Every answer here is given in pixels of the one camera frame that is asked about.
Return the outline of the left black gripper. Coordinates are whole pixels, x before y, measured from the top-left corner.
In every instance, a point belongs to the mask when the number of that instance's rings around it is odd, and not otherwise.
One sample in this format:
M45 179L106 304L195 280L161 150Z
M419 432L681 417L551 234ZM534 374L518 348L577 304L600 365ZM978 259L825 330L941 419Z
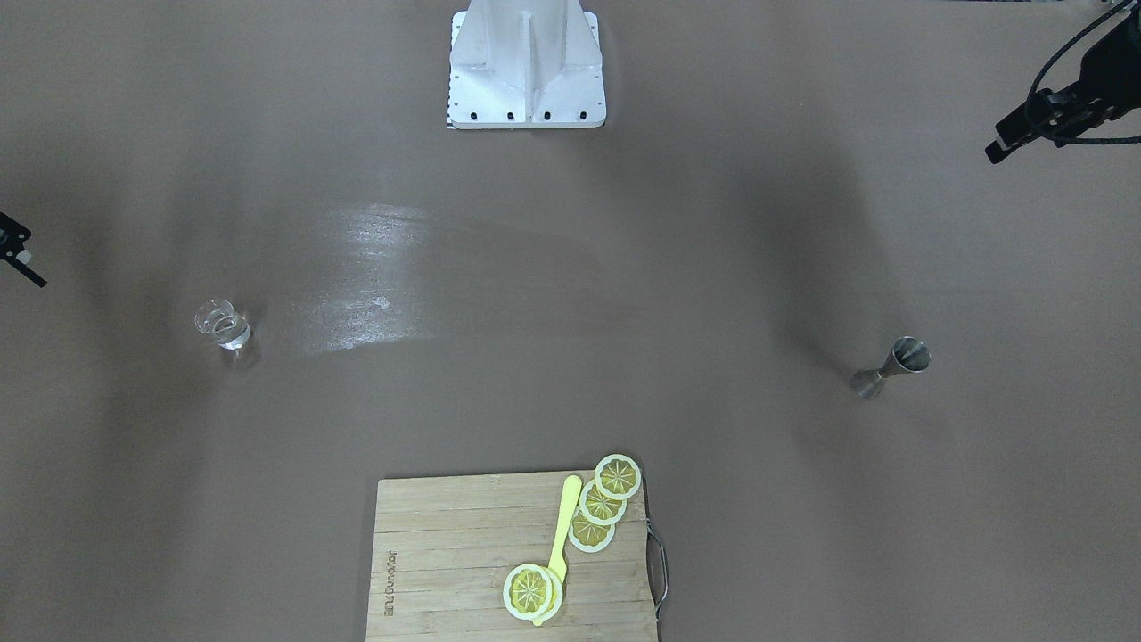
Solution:
M1081 57L1079 78L1051 103L1026 103L996 123L994 143L985 154L998 164L1027 143L1038 141L1052 128L1057 144L1133 144L1138 135L1083 138L1107 121L1120 120L1140 104L1140 36L1138 19L1125 18Z

